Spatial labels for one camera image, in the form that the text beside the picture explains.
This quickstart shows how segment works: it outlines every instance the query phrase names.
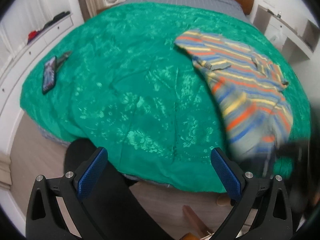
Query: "phone case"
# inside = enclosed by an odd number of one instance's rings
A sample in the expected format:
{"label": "phone case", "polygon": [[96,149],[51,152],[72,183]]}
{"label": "phone case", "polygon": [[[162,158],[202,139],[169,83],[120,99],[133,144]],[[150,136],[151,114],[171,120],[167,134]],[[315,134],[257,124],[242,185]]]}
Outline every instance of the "phone case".
{"label": "phone case", "polygon": [[45,95],[56,85],[57,79],[57,57],[54,56],[44,64],[42,93]]}

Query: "nightstand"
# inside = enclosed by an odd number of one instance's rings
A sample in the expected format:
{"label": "nightstand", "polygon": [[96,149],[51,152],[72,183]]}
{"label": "nightstand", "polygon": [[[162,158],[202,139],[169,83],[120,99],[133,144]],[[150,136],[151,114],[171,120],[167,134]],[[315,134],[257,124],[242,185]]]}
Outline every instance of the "nightstand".
{"label": "nightstand", "polygon": [[277,49],[279,49],[287,61],[289,61],[289,58],[296,49],[301,50],[308,59],[311,59],[320,37],[319,28],[308,19],[305,19],[304,29],[299,35],[296,30],[281,18],[261,5],[258,6],[253,25],[256,26],[268,40],[279,33],[279,31],[282,32],[282,38],[278,42]]}

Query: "floor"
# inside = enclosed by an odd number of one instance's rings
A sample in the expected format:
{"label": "floor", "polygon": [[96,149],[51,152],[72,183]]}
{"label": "floor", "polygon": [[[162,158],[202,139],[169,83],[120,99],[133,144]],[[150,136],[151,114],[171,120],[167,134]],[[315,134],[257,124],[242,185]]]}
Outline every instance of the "floor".
{"label": "floor", "polygon": [[[29,196],[37,175],[47,179],[63,175],[65,147],[43,138],[34,122],[25,114],[18,127],[11,151],[11,192],[23,214],[26,215]],[[174,239],[180,239],[187,232],[193,232],[182,213],[182,206],[189,205],[203,222],[216,231],[230,212],[230,207],[216,205],[216,193],[191,193],[166,188],[146,182],[130,187],[134,196],[148,214]],[[69,230],[78,235],[65,208],[58,198],[61,212]],[[247,231],[255,216],[249,214],[243,231]]]}

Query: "metal screw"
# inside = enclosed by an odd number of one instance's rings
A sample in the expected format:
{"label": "metal screw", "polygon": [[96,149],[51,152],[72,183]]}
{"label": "metal screw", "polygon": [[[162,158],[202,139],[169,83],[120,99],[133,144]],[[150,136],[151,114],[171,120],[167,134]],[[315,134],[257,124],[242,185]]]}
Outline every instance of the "metal screw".
{"label": "metal screw", "polygon": [[41,181],[43,179],[43,176],[42,175],[39,175],[38,177],[36,177],[36,180],[37,181]]}
{"label": "metal screw", "polygon": [[282,177],[280,175],[276,175],[276,180],[277,181],[281,181],[282,180]]}
{"label": "metal screw", "polygon": [[250,172],[250,171],[247,171],[247,172],[245,173],[245,176],[246,176],[247,178],[249,178],[249,179],[253,178],[253,174],[252,174],[252,172]]}
{"label": "metal screw", "polygon": [[73,172],[72,171],[68,171],[67,173],[66,173],[66,177],[69,179],[69,178],[71,178],[73,176]]}

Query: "blue gripper pad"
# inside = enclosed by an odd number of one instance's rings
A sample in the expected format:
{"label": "blue gripper pad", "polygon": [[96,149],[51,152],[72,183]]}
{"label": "blue gripper pad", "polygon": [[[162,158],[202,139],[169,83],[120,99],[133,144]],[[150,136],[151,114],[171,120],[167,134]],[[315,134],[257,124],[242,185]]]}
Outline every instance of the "blue gripper pad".
{"label": "blue gripper pad", "polygon": [[214,170],[216,171],[219,179],[221,180],[224,188],[226,189],[228,196],[231,199],[239,201],[241,198],[241,184],[237,179],[236,175],[227,165],[226,161],[217,151],[221,151],[220,149],[214,148],[211,151],[211,165],[213,166]]}
{"label": "blue gripper pad", "polygon": [[108,152],[105,148],[101,148],[98,155],[92,161],[88,169],[78,181],[77,197],[79,200],[87,198],[93,187],[96,185],[101,173],[108,162]]}

